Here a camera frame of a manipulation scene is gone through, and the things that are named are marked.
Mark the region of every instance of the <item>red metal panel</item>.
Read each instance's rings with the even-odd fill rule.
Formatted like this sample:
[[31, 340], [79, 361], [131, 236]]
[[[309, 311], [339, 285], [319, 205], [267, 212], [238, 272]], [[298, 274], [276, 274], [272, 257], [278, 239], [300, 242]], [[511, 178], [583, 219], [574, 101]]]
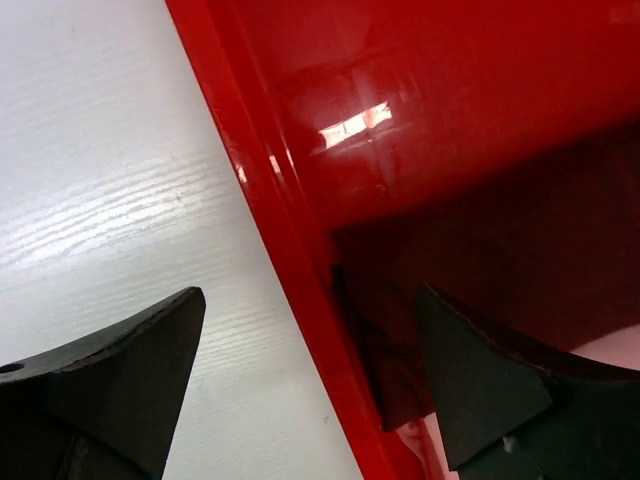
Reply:
[[167, 3], [365, 477], [420, 478], [345, 341], [331, 230], [640, 112], [640, 2]]
[[[640, 110], [637, 1], [233, 5], [300, 183], [331, 227], [450, 193]], [[378, 105], [391, 118], [362, 121]], [[343, 141], [328, 144], [319, 132], [341, 123]]]

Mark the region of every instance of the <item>white wood-grain surface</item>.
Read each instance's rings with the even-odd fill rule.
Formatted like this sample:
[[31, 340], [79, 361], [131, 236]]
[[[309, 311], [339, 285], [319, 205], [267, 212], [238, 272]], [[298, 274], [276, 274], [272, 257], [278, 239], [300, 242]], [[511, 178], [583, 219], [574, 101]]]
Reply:
[[0, 365], [197, 285], [165, 478], [361, 478], [162, 1], [2, 10]]

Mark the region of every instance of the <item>hole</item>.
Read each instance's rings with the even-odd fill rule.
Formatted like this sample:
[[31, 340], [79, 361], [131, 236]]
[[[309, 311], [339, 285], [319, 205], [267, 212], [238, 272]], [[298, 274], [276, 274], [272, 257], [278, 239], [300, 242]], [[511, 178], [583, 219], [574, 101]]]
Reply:
[[24, 365], [22, 365], [21, 363], [10, 363], [9, 365], [3, 365], [2, 367], [0, 367], [0, 375], [2, 375], [3, 373], [17, 372], [18, 370], [21, 370], [23, 368]]

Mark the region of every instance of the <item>machine part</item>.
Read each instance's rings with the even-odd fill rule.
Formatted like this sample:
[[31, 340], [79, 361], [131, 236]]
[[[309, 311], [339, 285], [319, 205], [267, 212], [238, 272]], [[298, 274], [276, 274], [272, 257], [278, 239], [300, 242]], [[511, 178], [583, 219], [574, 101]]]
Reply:
[[0, 367], [0, 478], [162, 477], [204, 319], [199, 288]]
[[640, 372], [561, 352], [422, 285], [420, 340], [462, 480], [638, 478]]

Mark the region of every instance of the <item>red painted metal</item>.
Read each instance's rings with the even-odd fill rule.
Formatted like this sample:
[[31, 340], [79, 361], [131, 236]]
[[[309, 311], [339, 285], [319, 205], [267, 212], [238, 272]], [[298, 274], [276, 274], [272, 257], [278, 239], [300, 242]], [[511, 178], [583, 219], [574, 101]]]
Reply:
[[331, 231], [640, 112], [640, 2], [167, 3], [365, 478], [420, 478], [345, 340]]

